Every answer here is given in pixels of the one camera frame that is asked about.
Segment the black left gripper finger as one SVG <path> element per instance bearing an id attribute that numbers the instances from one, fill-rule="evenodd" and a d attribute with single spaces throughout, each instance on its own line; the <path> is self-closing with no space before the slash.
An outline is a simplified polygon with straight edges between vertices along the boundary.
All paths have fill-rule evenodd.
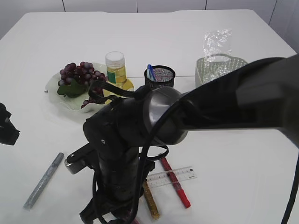
<path id="1" fill-rule="evenodd" d="M 20 131 L 15 128 L 10 118 L 12 114 L 3 103 L 0 104 L 0 143 L 4 145 L 15 145 Z"/>

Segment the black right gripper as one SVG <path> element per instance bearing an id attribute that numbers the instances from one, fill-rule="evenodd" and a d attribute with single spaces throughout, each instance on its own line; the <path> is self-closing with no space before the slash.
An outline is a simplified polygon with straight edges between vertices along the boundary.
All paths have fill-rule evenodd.
<path id="1" fill-rule="evenodd" d="M 99 188 L 79 214 L 84 224 L 93 224 L 97 214 L 110 213 L 112 201 L 126 202 L 134 197 L 139 148 L 149 135 L 143 110 L 148 108 L 150 96 L 148 93 L 138 99 L 117 98 L 83 124 L 85 137 L 97 153 L 95 171 Z M 112 212 L 116 219 L 109 223 L 128 224 L 127 209 L 138 211 L 138 206 L 116 209 Z"/>

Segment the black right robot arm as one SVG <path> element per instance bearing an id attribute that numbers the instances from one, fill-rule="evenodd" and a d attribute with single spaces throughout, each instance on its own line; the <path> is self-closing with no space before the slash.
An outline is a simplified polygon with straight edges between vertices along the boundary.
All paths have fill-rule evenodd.
<path id="1" fill-rule="evenodd" d="M 277 129 L 299 143 L 299 57 L 266 58 L 180 93 L 142 86 L 88 118 L 83 130 L 95 152 L 93 197 L 80 213 L 85 224 L 131 208 L 154 167 L 150 146 L 180 143 L 191 130 Z"/>

